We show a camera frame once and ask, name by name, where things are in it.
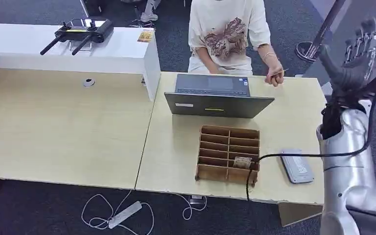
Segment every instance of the white power strip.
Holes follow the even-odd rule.
[[[109,220],[109,229],[116,227],[118,224],[131,217],[140,209],[142,209],[142,204],[140,201],[136,201],[135,203],[131,204],[128,208],[122,210],[119,214],[115,215],[112,219]]]

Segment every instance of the wooden organizer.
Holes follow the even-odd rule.
[[[236,157],[259,158],[260,133],[257,130],[223,126],[202,126],[196,180],[207,179],[244,184],[249,169],[234,167]],[[249,184],[257,181],[259,164],[251,164]]]

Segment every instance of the desk leg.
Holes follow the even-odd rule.
[[[315,217],[321,213],[322,206],[318,205],[279,203],[279,214],[283,227]]]

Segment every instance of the person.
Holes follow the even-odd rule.
[[[192,0],[188,72],[253,75],[251,58],[246,56],[247,34],[269,67],[265,81],[278,86],[284,70],[270,45],[263,0]]]

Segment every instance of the gray power bank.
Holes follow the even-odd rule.
[[[284,149],[282,153],[301,154],[300,149]],[[305,157],[282,157],[287,176],[293,184],[309,183],[315,178]]]

